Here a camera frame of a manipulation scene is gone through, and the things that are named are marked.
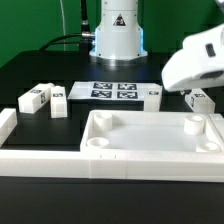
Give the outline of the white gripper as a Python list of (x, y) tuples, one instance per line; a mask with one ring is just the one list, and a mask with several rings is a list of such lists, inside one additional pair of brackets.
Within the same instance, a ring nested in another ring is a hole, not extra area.
[(169, 92), (224, 86), (224, 24), (186, 37), (161, 76)]

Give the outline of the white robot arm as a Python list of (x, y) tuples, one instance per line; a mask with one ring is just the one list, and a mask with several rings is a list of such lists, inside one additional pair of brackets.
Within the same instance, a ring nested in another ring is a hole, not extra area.
[[(90, 58), (115, 66), (145, 59), (143, 29), (137, 22), (138, 0), (101, 0)], [(186, 37), (162, 73), (168, 91), (224, 86), (224, 23)]]

